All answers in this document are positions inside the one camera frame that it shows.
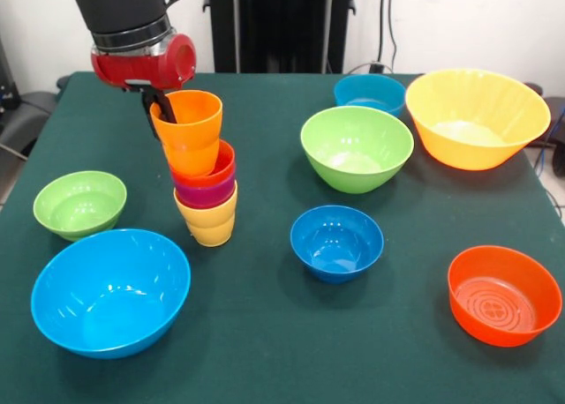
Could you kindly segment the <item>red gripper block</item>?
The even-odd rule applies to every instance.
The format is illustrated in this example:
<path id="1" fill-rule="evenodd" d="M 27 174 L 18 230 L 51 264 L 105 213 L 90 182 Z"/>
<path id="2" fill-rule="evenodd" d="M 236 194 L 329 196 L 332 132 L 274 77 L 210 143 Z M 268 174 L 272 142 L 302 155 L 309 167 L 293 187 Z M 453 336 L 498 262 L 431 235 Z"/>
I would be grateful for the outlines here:
<path id="1" fill-rule="evenodd" d="M 103 53 L 93 47 L 91 63 L 98 78 L 111 86 L 131 89 L 138 85 L 150 85 L 159 89 L 141 94 L 149 127 L 154 138 L 159 139 L 150 108 L 156 103 L 161 120 L 166 123 L 177 122 L 170 100 L 161 90 L 179 89 L 184 82 L 193 78 L 196 50 L 187 35 L 168 34 L 152 46 L 133 51 Z"/>

